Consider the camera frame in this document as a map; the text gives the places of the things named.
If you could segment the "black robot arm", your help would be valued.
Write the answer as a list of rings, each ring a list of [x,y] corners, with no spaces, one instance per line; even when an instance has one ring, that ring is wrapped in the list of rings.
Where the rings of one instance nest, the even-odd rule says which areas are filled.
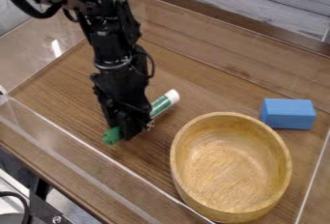
[[[63,12],[82,27],[92,46],[92,90],[107,124],[130,140],[153,121],[146,88],[155,61],[138,44],[141,23],[129,0],[11,0],[30,16],[44,19]]]

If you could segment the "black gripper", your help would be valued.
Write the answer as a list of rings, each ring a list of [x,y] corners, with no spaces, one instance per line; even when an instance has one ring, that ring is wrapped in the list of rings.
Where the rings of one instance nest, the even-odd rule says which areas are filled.
[[[153,75],[146,61],[96,62],[98,73],[91,75],[106,122],[118,126],[123,138],[130,140],[151,122],[151,103],[146,88]]]

